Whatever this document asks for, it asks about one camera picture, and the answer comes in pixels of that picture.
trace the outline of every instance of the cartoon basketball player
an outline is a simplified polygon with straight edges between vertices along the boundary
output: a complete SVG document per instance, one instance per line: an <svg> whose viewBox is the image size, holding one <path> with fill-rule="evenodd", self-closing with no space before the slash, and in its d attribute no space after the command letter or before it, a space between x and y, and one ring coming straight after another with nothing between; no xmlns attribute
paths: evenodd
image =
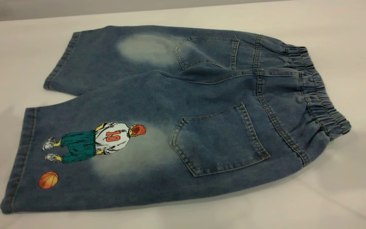
<svg viewBox="0 0 366 229"><path fill-rule="evenodd" d="M95 130L66 134L57 143L55 138L49 138L42 150L67 146L69 152L63 156L47 154L45 159L51 162L73 163L90 159L95 155L112 154L124 148L130 137L145 133L143 125L133 125L129 128L125 123L103 123Z"/></svg>

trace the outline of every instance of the waistband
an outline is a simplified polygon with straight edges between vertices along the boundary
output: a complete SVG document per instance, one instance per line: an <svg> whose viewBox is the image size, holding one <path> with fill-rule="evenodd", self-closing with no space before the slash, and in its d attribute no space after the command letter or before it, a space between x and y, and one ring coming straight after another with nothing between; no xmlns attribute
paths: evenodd
<svg viewBox="0 0 366 229"><path fill-rule="evenodd" d="M350 122L334 108L307 48L286 45L286 55L290 67L300 71L302 92L310 114L330 137L330 141L349 132Z"/></svg>

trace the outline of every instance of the sneaker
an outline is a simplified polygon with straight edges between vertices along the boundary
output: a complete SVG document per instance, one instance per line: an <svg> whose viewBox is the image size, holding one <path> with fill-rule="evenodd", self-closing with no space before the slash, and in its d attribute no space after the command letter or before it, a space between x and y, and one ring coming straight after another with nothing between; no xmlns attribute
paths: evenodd
<svg viewBox="0 0 366 229"><path fill-rule="evenodd" d="M57 154L47 154L46 156L45 156L45 159L47 160L47 161L50 161L50 162L59 162L59 160L57 160L56 158L55 158L55 156L58 156Z"/></svg>
<svg viewBox="0 0 366 229"><path fill-rule="evenodd" d="M53 145L56 143L56 139L55 138L49 138L48 140L46 140L45 144L42 147L42 150L45 151L47 149L51 149L53 148Z"/></svg>

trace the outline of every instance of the basketball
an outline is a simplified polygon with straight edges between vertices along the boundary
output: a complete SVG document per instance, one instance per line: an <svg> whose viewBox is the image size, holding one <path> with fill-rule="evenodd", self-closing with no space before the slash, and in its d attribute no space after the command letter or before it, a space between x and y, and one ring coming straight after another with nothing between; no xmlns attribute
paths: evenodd
<svg viewBox="0 0 366 229"><path fill-rule="evenodd" d="M43 189L48 189L55 186L57 181L58 181L57 173L49 171L43 174L42 177L39 179L39 187Z"/></svg>

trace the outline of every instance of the white jersey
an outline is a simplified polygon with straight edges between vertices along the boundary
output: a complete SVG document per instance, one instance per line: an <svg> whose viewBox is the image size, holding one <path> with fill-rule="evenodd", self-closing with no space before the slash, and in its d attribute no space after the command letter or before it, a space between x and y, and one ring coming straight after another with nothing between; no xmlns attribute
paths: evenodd
<svg viewBox="0 0 366 229"><path fill-rule="evenodd" d="M106 123L96 131L96 151L109 155L126 146L129 141L129 127L125 123Z"/></svg>

